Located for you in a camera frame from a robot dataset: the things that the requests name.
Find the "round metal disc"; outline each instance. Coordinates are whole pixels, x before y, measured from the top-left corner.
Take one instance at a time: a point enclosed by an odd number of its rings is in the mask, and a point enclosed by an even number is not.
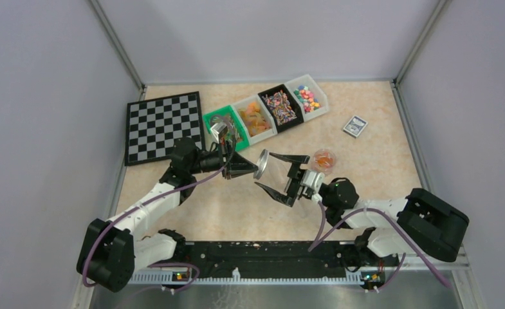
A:
[[[267,149],[262,150],[260,158],[258,158],[258,162],[256,162],[258,170],[254,172],[254,179],[260,179],[260,177],[262,177],[264,171],[266,170],[266,167],[268,166],[268,159],[269,151]]]

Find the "robotic hand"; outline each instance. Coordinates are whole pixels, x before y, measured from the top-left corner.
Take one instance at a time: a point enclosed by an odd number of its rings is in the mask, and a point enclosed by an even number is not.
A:
[[[197,182],[194,174],[221,171],[229,180],[258,170],[234,151],[235,141],[230,144],[225,140],[228,128],[224,123],[214,125],[211,132],[213,145],[217,146],[211,151],[197,148],[191,138],[175,143],[169,168],[150,192],[123,212],[128,214],[126,218],[118,214],[89,224],[76,266],[80,274],[86,273],[86,277],[112,292],[121,290],[137,270],[173,256],[177,242],[183,240],[180,235],[161,230],[153,237],[140,239],[161,216],[181,205],[195,185],[205,181]]]
[[[453,262],[457,258],[464,233],[470,220],[432,193],[415,188],[405,198],[395,200],[359,200],[354,185],[347,178],[335,178],[329,184],[322,183],[322,173],[301,169],[309,162],[309,156],[295,156],[264,151],[259,160],[259,179],[269,156],[289,162],[288,182],[282,194],[271,187],[256,182],[271,198],[292,207],[296,199],[305,197],[322,202],[326,206],[326,220],[333,227],[367,228],[354,244],[366,246],[379,258],[391,254],[414,253],[410,245],[398,234],[382,212],[396,223],[428,255],[441,261]],[[350,215],[343,224],[342,217]]]

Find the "gray floor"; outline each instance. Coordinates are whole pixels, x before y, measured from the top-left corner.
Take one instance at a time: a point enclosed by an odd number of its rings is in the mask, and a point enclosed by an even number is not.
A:
[[[127,300],[144,285],[129,285],[119,293],[97,288],[90,309],[105,308],[461,308],[456,291],[443,287],[428,271],[398,274],[392,286],[379,294],[364,294],[346,286],[193,286],[171,296],[161,290],[149,290]]]

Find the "metal frame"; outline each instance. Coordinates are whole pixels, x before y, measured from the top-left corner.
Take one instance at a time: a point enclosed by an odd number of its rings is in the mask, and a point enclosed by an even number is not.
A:
[[[123,62],[128,74],[131,76],[137,88],[140,89],[139,100],[143,100],[146,95],[147,87],[140,79],[140,76],[136,71],[136,68],[133,66],[133,63],[131,62],[128,54],[125,52],[122,43],[120,42],[118,36],[114,31],[114,28],[112,27],[111,23],[109,22],[106,16],[106,13],[104,12],[98,0],[87,0],[87,1],[90,3],[92,10],[95,12],[100,24],[102,25],[102,28],[104,29],[113,48],[115,49],[116,54]],[[407,73],[414,64],[414,61],[419,56],[421,50],[428,41],[428,38],[434,31],[434,28],[436,27],[436,24],[438,23],[440,17],[446,11],[450,3],[451,0],[438,1],[438,4],[436,5],[425,27],[423,28],[417,41],[413,45],[413,48],[408,54],[404,64],[402,65],[402,68],[400,69],[398,76],[390,82],[392,93],[394,95],[394,100],[396,101],[396,106],[398,108],[398,113],[402,120],[404,132],[406,134],[409,147],[412,153],[412,157],[416,166],[416,170],[419,176],[419,181],[421,182],[423,188],[431,192],[435,192],[436,190],[433,187],[432,180],[430,179],[430,175],[428,173],[428,166],[426,165],[421,150],[421,146],[419,144],[419,138],[417,137],[413,123],[410,119],[408,107],[401,94],[401,83],[404,81]],[[122,165],[120,167],[120,172],[118,174],[114,194],[111,198],[111,203],[109,204],[109,207],[107,208],[107,211],[105,213],[106,218],[114,215],[116,212],[118,201],[120,198],[120,193],[124,183],[125,172],[126,168],[124,165],[124,161],[122,160]],[[402,271],[427,269],[426,266],[418,257],[412,255],[409,258],[410,259],[407,261],[407,263],[405,263],[404,267],[402,268]],[[459,251],[457,263],[443,263],[434,259],[432,261],[435,263],[436,267],[443,270],[450,270],[452,272],[453,279],[457,287],[456,292],[461,300],[461,305],[463,309],[485,308],[485,304],[481,297],[479,287],[477,286],[477,282],[474,279],[472,270],[470,268],[470,264],[468,262],[468,258],[466,257],[464,247],[461,247]],[[81,283],[81,277],[79,276],[71,308],[88,309],[93,296],[93,290],[94,289],[92,288],[84,287]]]

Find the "white wall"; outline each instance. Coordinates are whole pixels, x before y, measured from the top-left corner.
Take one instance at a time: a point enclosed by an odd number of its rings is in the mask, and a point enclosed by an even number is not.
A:
[[[145,83],[387,79],[437,0],[101,0]]]
[[[403,85],[436,192],[490,308],[505,308],[505,1],[453,1]]]
[[[67,308],[138,91],[85,0],[0,0],[0,308]]]

